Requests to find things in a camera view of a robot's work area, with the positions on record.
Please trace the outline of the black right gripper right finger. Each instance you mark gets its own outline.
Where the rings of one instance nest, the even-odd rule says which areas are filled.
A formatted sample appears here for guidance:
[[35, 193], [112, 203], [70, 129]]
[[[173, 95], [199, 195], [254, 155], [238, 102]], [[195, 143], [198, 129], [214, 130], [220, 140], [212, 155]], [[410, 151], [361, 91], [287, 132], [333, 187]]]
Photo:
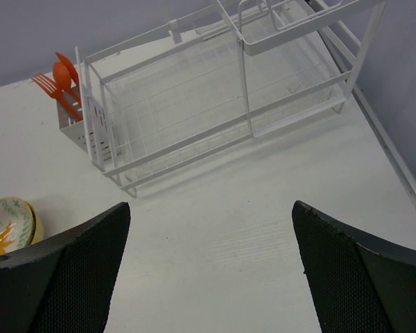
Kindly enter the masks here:
[[292, 220], [322, 332], [416, 332], [416, 250], [300, 200]]

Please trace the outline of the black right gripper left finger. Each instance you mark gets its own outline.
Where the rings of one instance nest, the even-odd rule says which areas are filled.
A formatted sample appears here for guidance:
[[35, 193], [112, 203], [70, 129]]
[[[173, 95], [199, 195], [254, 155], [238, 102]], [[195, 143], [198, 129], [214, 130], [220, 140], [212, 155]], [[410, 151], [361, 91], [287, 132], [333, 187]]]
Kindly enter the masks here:
[[0, 332], [103, 332], [129, 228], [121, 202], [0, 255]]

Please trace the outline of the yellow teal patterned bowl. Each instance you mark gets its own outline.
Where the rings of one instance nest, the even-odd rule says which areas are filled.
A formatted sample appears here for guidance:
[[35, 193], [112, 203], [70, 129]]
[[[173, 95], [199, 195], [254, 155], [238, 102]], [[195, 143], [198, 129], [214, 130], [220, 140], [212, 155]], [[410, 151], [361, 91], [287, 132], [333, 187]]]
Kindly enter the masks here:
[[27, 201], [25, 202], [25, 204], [31, 210], [32, 217], [33, 217], [32, 238], [31, 238], [31, 242], [28, 243], [28, 245], [33, 245], [44, 239], [44, 225], [38, 213], [36, 212], [35, 208]]

